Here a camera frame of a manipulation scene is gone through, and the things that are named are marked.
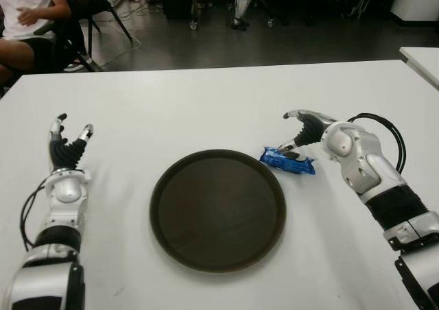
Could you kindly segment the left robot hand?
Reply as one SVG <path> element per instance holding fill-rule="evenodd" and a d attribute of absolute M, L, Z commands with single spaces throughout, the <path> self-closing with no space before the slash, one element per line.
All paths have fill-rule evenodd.
<path fill-rule="evenodd" d="M 63 122 L 67 118 L 66 113 L 57 116 L 49 129 L 49 171 L 51 173 L 59 169 L 76 169 L 90 138 L 94 134 L 92 124 L 87 124 L 79 137 L 73 142 L 62 136 Z"/>

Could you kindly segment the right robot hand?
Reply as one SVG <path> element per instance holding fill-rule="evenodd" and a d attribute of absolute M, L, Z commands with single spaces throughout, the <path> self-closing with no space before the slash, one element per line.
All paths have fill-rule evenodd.
<path fill-rule="evenodd" d="M 321 142 L 328 128 L 342 122 L 321 112 L 307 109 L 288 111 L 283 115 L 283 118 L 296 118 L 302 123 L 302 130 L 294 138 L 278 147 L 278 151 L 283 154 L 294 152 L 295 149 L 302 146 Z"/>

